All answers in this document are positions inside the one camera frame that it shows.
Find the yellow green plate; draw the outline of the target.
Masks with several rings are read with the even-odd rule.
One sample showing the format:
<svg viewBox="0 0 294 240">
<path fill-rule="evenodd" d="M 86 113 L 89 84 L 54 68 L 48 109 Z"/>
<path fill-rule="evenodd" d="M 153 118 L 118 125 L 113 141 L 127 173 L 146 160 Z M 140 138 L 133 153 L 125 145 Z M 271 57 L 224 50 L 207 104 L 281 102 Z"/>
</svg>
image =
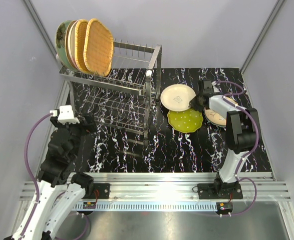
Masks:
<svg viewBox="0 0 294 240">
<path fill-rule="evenodd" d="M 185 111 L 172 111 L 167 114 L 168 123 L 178 132 L 188 134 L 196 132 L 202 127 L 202 113 L 189 108 Z"/>
</svg>

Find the peach bird plate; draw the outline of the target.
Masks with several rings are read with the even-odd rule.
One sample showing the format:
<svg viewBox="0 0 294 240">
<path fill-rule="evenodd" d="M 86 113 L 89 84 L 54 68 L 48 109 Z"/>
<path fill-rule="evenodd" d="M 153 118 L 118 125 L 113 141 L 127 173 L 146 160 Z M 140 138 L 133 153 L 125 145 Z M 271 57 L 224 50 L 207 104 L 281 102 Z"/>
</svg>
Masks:
<svg viewBox="0 0 294 240">
<path fill-rule="evenodd" d="M 65 53 L 66 53 L 66 56 L 67 56 L 67 60 L 69 62 L 69 65 L 71 66 L 71 70 L 75 71 L 76 68 L 72 62 L 72 59 L 70 57 L 70 54 L 69 54 L 69 49 L 68 49 L 68 39 L 69 39 L 69 32 L 70 32 L 70 29 L 72 27 L 72 25 L 75 23 L 75 20 L 73 21 L 70 21 L 69 25 L 67 26 L 66 28 L 66 33 L 65 33 Z"/>
<path fill-rule="evenodd" d="M 211 107 L 205 107 L 204 108 L 204 114 L 206 118 L 214 125 L 217 125 L 219 127 L 225 127 L 226 126 L 226 117 L 227 112 L 229 111 L 236 111 L 237 109 L 235 106 L 237 106 L 238 103 L 232 100 L 231 98 L 214 98 L 211 100 Z"/>
</svg>

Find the cream round plate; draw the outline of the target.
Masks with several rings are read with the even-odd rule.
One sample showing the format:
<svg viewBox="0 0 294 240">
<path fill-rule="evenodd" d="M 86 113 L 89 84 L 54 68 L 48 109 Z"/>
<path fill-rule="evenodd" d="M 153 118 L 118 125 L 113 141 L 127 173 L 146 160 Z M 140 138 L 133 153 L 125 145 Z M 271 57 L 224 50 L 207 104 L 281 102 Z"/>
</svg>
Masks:
<svg viewBox="0 0 294 240">
<path fill-rule="evenodd" d="M 162 91 L 160 100 L 168 110 L 182 112 L 190 108 L 189 102 L 195 96 L 196 93 L 191 87 L 184 84 L 173 84 Z"/>
</svg>

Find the cream and pink plate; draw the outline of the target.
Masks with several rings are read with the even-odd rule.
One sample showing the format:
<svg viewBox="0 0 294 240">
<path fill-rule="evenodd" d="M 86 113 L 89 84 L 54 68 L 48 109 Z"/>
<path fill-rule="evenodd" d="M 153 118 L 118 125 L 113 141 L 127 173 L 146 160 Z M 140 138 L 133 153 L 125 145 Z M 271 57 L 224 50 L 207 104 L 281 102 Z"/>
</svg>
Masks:
<svg viewBox="0 0 294 240">
<path fill-rule="evenodd" d="M 72 66 L 78 70 L 77 64 L 75 61 L 75 27 L 76 27 L 77 20 L 73 21 L 70 25 L 69 33 L 68 33 L 68 54 L 72 63 Z"/>
</svg>

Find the mint green flower plate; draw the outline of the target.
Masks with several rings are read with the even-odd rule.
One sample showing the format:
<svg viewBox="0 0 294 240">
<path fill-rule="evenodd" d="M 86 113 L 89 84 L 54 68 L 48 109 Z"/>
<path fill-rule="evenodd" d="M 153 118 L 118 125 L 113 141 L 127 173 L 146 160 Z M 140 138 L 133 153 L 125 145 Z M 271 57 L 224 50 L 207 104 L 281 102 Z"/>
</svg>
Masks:
<svg viewBox="0 0 294 240">
<path fill-rule="evenodd" d="M 59 25 L 55 35 L 55 47 L 56 47 L 58 57 L 61 63 L 69 69 L 71 69 L 72 66 L 69 63 L 67 54 L 66 54 L 66 33 L 70 23 L 71 23 L 70 20 L 62 22 Z"/>
</svg>

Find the wooden plate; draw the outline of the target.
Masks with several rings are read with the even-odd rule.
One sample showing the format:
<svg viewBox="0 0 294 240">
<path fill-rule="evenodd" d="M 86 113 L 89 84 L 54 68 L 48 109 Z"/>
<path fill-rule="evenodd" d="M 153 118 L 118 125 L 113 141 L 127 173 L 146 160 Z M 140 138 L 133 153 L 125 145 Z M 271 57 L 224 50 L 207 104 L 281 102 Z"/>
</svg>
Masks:
<svg viewBox="0 0 294 240">
<path fill-rule="evenodd" d="M 84 61 L 84 45 L 88 21 L 80 19 L 75 25 L 75 61 L 79 71 L 89 73 Z"/>
</svg>

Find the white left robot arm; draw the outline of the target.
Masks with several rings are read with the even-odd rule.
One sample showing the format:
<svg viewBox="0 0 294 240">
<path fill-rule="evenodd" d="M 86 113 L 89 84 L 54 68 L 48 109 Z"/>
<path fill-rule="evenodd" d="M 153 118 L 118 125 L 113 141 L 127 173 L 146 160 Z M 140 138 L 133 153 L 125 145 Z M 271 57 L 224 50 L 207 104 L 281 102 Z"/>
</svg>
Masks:
<svg viewBox="0 0 294 240">
<path fill-rule="evenodd" d="M 88 115 L 65 120 L 52 113 L 47 116 L 56 130 L 38 175 L 31 177 L 36 189 L 32 203 L 10 240 L 53 240 L 76 203 L 95 192 L 91 176 L 72 174 L 81 137 L 97 130 L 94 119 Z"/>
</svg>

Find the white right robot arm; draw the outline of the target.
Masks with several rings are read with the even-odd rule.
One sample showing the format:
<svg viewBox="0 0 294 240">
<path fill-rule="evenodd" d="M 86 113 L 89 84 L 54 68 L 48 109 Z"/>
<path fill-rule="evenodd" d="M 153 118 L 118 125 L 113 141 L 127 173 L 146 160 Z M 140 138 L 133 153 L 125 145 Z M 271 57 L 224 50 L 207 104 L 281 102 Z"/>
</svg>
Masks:
<svg viewBox="0 0 294 240">
<path fill-rule="evenodd" d="M 205 108 L 221 115 L 226 120 L 225 142 L 228 152 L 222 168 L 213 183 L 199 183 L 196 192 L 200 200 L 240 200 L 243 193 L 238 173 L 261 140 L 258 112 L 254 108 L 239 106 L 227 97 L 214 91 L 214 82 L 209 79 L 198 81 L 199 93 L 189 106 L 203 112 Z"/>
</svg>

